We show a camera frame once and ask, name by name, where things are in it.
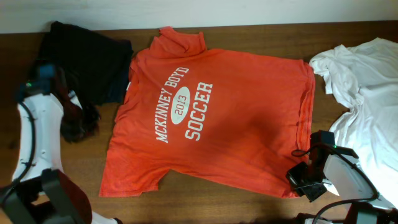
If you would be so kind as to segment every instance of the white wall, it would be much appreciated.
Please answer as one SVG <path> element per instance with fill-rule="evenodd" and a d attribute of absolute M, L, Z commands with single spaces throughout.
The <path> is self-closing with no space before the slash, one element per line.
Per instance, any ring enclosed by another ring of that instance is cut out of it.
<path fill-rule="evenodd" d="M 0 0 L 0 33 L 398 19 L 398 0 Z"/>

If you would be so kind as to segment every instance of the white oval logo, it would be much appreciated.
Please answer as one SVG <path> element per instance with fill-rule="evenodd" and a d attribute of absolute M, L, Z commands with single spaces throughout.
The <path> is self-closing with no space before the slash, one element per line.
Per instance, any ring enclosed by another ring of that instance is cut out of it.
<path fill-rule="evenodd" d="M 189 89 L 181 87 L 173 98 L 171 117 L 173 124 L 179 124 L 185 118 L 189 109 Z"/>

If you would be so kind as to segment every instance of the red t-shirt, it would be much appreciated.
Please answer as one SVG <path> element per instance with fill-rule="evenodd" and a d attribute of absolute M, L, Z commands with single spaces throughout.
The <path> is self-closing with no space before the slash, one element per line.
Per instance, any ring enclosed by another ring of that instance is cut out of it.
<path fill-rule="evenodd" d="M 99 194 L 157 190 L 171 169 L 294 197 L 285 175 L 301 162 L 291 151 L 309 147 L 312 69 L 302 60 L 207 50 L 202 33 L 160 34 L 131 62 Z"/>

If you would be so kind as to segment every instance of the black garment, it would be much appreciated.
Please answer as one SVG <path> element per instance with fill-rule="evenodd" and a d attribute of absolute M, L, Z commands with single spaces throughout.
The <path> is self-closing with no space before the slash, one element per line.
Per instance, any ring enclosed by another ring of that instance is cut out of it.
<path fill-rule="evenodd" d="M 42 40 L 39 58 L 61 66 L 69 89 L 100 105 L 123 100 L 132 53 L 129 40 L 117 41 L 78 26 L 54 22 Z"/>

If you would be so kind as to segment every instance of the wooden table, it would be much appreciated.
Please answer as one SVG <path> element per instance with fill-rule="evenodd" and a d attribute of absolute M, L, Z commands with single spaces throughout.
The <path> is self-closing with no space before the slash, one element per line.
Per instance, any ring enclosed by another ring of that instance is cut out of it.
<path fill-rule="evenodd" d="M 205 34 L 209 49 L 221 48 L 271 55 L 303 58 L 343 44 L 359 45 L 376 37 L 398 42 L 398 21 L 347 22 L 328 24 L 286 24 L 266 26 L 212 27 L 177 29 L 179 32 Z M 156 29 L 108 30 L 102 34 L 115 39 L 129 39 L 138 52 L 149 46 Z M 14 93 L 24 82 L 29 66 L 37 55 L 42 34 L 0 35 L 0 185 L 9 184 L 19 152 L 19 114 Z M 322 78 L 316 75 L 312 131 L 327 130 L 346 108 L 333 96 L 326 95 Z M 279 199 L 216 184 L 207 180 L 169 172 L 160 182 L 160 190 L 140 197 L 99 198 L 106 149 L 113 129 L 118 104 L 99 106 L 100 132 L 79 144 L 61 141 L 65 173 L 83 189 L 93 209 L 124 223 L 258 223 L 275 218 L 295 217 L 299 212 L 316 213 L 324 205 L 339 200 L 325 194 L 313 203 L 305 197 Z M 343 218 L 343 207 L 332 208 L 328 218 Z M 9 220 L 0 213 L 0 223 Z"/>

